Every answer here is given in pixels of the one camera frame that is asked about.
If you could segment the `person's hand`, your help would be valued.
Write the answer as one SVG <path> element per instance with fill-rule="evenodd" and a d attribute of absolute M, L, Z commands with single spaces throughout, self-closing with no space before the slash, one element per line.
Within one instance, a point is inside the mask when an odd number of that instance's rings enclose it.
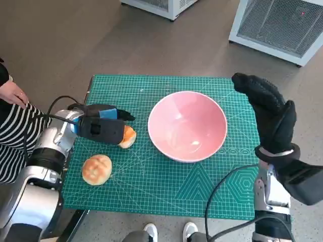
<path fill-rule="evenodd" d="M 28 97 L 24 91 L 14 82 L 9 75 L 9 79 L 1 86 L 1 99 L 9 104 L 16 104 L 25 109 Z"/>

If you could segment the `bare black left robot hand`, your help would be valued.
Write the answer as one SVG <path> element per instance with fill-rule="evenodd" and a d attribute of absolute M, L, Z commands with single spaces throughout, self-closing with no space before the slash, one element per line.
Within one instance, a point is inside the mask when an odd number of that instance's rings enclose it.
<path fill-rule="evenodd" d="M 84 107 L 84 113 L 86 116 L 108 118 L 108 119 L 119 119 L 123 121 L 134 121 L 135 117 L 125 111 L 116 108 L 113 105 L 108 104 L 92 104 Z"/>

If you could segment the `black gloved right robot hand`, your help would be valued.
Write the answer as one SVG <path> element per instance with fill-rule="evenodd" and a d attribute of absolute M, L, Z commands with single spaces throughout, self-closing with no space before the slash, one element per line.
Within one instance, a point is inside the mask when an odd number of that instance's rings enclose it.
<path fill-rule="evenodd" d="M 285 101 L 278 88 L 266 79 L 235 73 L 234 89 L 248 97 L 255 112 L 260 146 L 272 154 L 293 149 L 295 103 Z"/>

